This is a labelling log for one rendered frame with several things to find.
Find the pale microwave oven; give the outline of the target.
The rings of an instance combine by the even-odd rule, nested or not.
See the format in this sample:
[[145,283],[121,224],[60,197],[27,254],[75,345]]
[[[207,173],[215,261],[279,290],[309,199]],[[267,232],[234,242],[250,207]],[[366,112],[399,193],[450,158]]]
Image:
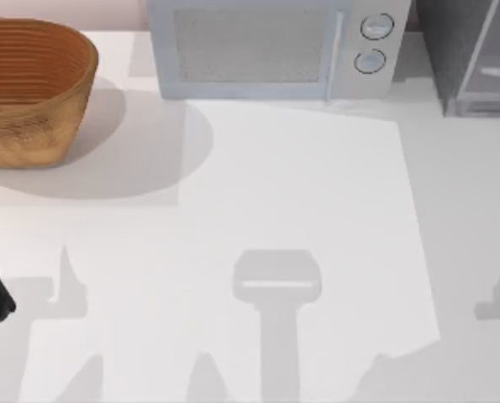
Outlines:
[[[403,41],[412,0],[348,0],[350,11],[342,24],[339,57],[335,70],[331,101],[375,99],[386,96],[392,84],[397,58]],[[361,34],[364,18],[389,14],[393,31],[380,40],[368,40]],[[354,67],[355,57],[371,49],[381,50],[387,57],[386,66],[372,75],[363,75]]]

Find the brown wicker basket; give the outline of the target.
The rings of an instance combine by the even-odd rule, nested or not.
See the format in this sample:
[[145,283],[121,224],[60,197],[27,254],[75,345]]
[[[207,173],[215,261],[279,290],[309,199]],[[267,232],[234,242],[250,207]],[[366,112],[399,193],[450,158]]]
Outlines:
[[0,168],[57,164],[84,119],[95,44],[63,24],[0,18]]

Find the round microwave knob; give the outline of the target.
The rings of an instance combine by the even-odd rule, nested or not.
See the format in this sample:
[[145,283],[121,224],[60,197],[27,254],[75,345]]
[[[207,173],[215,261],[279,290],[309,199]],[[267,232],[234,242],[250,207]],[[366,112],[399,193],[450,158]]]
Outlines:
[[368,40],[385,39],[394,29],[393,18],[386,13],[368,16],[361,23],[361,34]]
[[386,63],[386,55],[378,49],[359,53],[354,59],[355,69],[363,75],[372,75],[381,71]]

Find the microwave oven door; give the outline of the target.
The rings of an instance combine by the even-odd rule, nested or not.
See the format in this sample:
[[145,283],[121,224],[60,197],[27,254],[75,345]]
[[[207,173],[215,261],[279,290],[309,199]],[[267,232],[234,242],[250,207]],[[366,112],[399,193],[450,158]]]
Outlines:
[[348,0],[146,0],[167,99],[329,97]]

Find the grey cabinet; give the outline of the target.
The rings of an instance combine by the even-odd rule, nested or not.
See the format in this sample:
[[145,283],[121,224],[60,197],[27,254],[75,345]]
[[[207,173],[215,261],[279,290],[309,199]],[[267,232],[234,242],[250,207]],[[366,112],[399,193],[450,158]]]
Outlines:
[[500,0],[417,0],[444,115],[500,118]]

